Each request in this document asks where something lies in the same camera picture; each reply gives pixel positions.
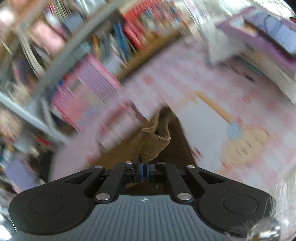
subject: metal rivet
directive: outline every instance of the metal rivet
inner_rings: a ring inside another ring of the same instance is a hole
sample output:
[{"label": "metal rivet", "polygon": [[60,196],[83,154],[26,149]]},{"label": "metal rivet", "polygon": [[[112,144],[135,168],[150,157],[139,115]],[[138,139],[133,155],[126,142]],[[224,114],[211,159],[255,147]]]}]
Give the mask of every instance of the metal rivet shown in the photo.
[{"label": "metal rivet", "polygon": [[110,199],[110,195],[108,193],[99,193],[98,195],[96,195],[96,199],[100,201],[107,201],[108,199]]},{"label": "metal rivet", "polygon": [[187,201],[187,200],[190,200],[192,198],[192,196],[189,193],[182,192],[177,195],[177,198],[179,198],[180,200],[183,200],[183,201]]}]

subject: book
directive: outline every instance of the book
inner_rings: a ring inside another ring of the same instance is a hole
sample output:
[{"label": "book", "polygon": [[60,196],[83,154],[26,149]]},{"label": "book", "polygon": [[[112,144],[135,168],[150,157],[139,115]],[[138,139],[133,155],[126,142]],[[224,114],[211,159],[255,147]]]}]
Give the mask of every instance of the book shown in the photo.
[{"label": "book", "polygon": [[82,26],[82,23],[84,23],[84,19],[80,12],[74,12],[67,20],[62,22],[62,26],[68,34],[73,35]]},{"label": "book", "polygon": [[45,70],[42,67],[42,65],[38,62],[37,58],[34,56],[34,53],[31,49],[30,41],[24,35],[20,35],[19,39],[21,48],[24,52],[26,59],[28,60],[30,67],[32,68],[37,77],[42,76],[45,73]]},{"label": "book", "polygon": [[100,61],[103,63],[106,58],[106,51],[105,51],[105,45],[102,40],[100,40],[100,50],[101,50],[101,58]]},{"label": "book", "polygon": [[130,40],[128,38],[126,38],[126,40],[128,41],[129,46],[131,47],[131,49],[133,50],[134,53],[137,53],[135,47],[133,46],[133,44],[130,42]]},{"label": "book", "polygon": [[34,76],[34,72],[25,57],[19,57],[12,62],[12,73],[14,82],[24,86],[30,85],[30,79]]},{"label": "book", "polygon": [[121,48],[119,48],[119,57],[122,59],[122,61],[124,62],[124,64],[128,63],[128,60],[123,52],[123,50]]},{"label": "book", "polygon": [[124,33],[126,34],[126,36],[128,37],[128,39],[133,43],[133,45],[141,50],[143,45],[141,43],[141,41],[138,39],[138,37],[136,36],[136,34],[132,31],[131,27],[130,27],[130,23],[126,23],[123,27]]},{"label": "book", "polygon": [[92,37],[93,37],[93,51],[94,51],[94,56],[98,60],[101,60],[101,50],[100,50],[100,47],[99,47],[99,39],[98,39],[98,37],[95,34],[93,34]]},{"label": "book", "polygon": [[145,34],[144,26],[137,18],[133,19],[131,22],[142,34]]},{"label": "book", "polygon": [[144,0],[140,4],[137,4],[133,8],[129,9],[125,14],[124,18],[126,20],[132,21],[135,18],[138,18],[146,9],[151,9],[159,0]]},{"label": "book", "polygon": [[116,54],[116,55],[120,55],[119,51],[118,51],[118,43],[116,41],[116,39],[114,38],[114,36],[112,34],[109,34],[109,40],[110,40],[110,48],[111,50]]},{"label": "book", "polygon": [[92,54],[86,55],[63,80],[51,102],[78,131],[87,124],[94,110],[122,88]]},{"label": "book", "polygon": [[115,38],[117,39],[119,47],[122,49],[125,57],[129,58],[131,56],[131,49],[125,39],[125,35],[122,29],[122,24],[120,21],[114,24],[114,32],[115,32]]},{"label": "book", "polygon": [[45,62],[46,64],[50,64],[50,62],[52,61],[50,55],[44,49],[40,48],[38,45],[33,44],[32,46],[36,53],[42,58],[43,62]]},{"label": "book", "polygon": [[111,56],[109,34],[104,34],[102,42],[105,47],[105,58],[108,59]]},{"label": "book", "polygon": [[124,65],[124,62],[116,54],[112,54],[104,63],[106,70],[113,75],[117,75],[122,70],[121,67]]},{"label": "book", "polygon": [[145,37],[141,33],[141,31],[138,30],[132,22],[129,23],[129,27],[134,32],[134,34],[137,36],[137,38],[140,40],[141,44],[146,45],[147,40],[145,39]]},{"label": "book", "polygon": [[279,66],[259,52],[250,50],[242,53],[241,58],[248,61],[271,79],[279,89],[296,104],[295,80],[287,75]]}]

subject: ribbed gray surface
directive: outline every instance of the ribbed gray surface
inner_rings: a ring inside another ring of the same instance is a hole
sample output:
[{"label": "ribbed gray surface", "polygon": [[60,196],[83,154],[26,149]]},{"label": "ribbed gray surface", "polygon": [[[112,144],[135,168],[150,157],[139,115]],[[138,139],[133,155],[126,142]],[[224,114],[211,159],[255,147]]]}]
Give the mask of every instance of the ribbed gray surface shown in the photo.
[{"label": "ribbed gray surface", "polygon": [[204,224],[193,207],[177,204],[168,195],[119,196],[113,203],[97,205],[89,218],[72,230],[49,236],[18,232],[11,239],[15,240],[229,241]]}]

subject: bookshelf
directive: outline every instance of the bookshelf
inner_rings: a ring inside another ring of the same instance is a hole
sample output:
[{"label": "bookshelf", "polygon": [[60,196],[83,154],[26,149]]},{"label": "bookshelf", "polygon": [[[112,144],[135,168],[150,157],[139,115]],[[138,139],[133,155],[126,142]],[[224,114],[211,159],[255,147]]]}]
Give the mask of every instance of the bookshelf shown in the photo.
[{"label": "bookshelf", "polygon": [[[31,6],[32,9],[34,9],[34,12],[22,16],[22,20],[15,24],[14,31],[16,33],[18,31],[27,31],[28,27],[32,25],[37,16],[42,13],[48,2],[48,0],[39,0],[36,6]],[[51,117],[48,115],[48,111],[46,109],[46,103],[43,100],[44,92],[47,87],[55,86],[61,76],[68,72],[68,70],[75,64],[79,57],[73,58],[73,53],[79,49],[81,43],[87,40],[95,29],[103,29],[104,23],[107,20],[118,18],[120,16],[119,12],[122,14],[122,12],[127,9],[127,6],[130,8],[135,3],[141,2],[141,0],[111,0],[106,2],[106,5],[100,7],[95,13],[91,14],[87,18],[87,21],[83,23],[78,31],[66,42],[62,51],[51,61],[50,65],[45,70],[44,75],[40,77],[39,83],[32,94],[32,98],[25,105],[20,106],[17,103],[14,103],[8,96],[0,92],[0,103],[27,123],[51,136],[57,142],[67,143],[70,138],[52,125],[52,120],[50,119]],[[155,38],[153,41],[148,43],[143,51],[137,52],[132,56],[126,67],[116,75],[117,79],[122,82],[155,53],[180,36],[180,29],[176,29],[164,37]],[[20,43],[18,38],[14,37],[10,42],[10,50],[13,55],[7,53],[3,59],[3,63],[0,65],[1,81],[7,81],[7,71],[18,49],[20,49]]]},{"label": "bookshelf", "polygon": [[[15,33],[19,31],[26,31],[29,26],[35,21],[37,16],[39,16],[44,8],[48,4],[48,0],[33,0],[28,6],[26,6],[27,12],[23,11],[20,14],[18,21],[14,24],[12,30]],[[20,106],[19,104],[13,102],[8,96],[0,92],[0,103],[6,108],[10,109],[13,113],[18,115],[21,119],[25,120],[27,123],[31,124],[38,130],[45,134],[48,134],[57,142],[67,143],[69,137],[62,134],[58,129],[55,129],[49,124],[50,121],[46,120],[46,113],[42,111],[41,107],[41,96],[44,93],[46,87],[51,84],[54,85],[59,78],[68,71],[68,69],[73,65],[73,61],[69,61],[69,56],[79,47],[79,45],[87,38],[87,36],[94,31],[95,28],[100,26],[106,19],[112,17],[119,8],[125,3],[125,0],[113,0],[107,1],[107,4],[99,8],[95,13],[91,14],[85,23],[79,28],[76,34],[69,39],[66,46],[61,51],[61,53],[56,56],[49,68],[46,70],[44,76],[40,78],[39,84],[32,94],[32,99],[25,105]],[[6,51],[6,49],[0,48],[0,53],[2,53],[0,58],[0,80],[8,81],[8,69],[11,61],[20,49],[20,43],[15,34],[11,32],[6,39],[9,40],[9,49],[12,55]]]}]

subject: red book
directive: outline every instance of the red book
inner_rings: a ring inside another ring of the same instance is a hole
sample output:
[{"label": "red book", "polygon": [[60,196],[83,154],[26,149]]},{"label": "red book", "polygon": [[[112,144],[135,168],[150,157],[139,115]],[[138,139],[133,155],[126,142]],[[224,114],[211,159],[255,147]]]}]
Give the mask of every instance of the red book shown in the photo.
[{"label": "red book", "polygon": [[135,33],[131,30],[130,23],[126,23],[123,26],[123,31],[137,49],[141,50],[143,48],[143,44],[135,35]]},{"label": "red book", "polygon": [[140,40],[141,44],[146,45],[147,40],[145,39],[144,35],[134,26],[133,23],[129,22],[128,25],[136,37]]},{"label": "red book", "polygon": [[137,6],[133,7],[131,10],[129,10],[125,15],[125,19],[127,20],[134,20],[138,16],[140,16],[147,8],[147,6],[153,6],[156,4],[156,2],[159,2],[160,0],[145,0],[144,2],[138,4]]},{"label": "red book", "polygon": [[137,18],[133,19],[132,23],[142,34],[145,34],[144,26]]}]

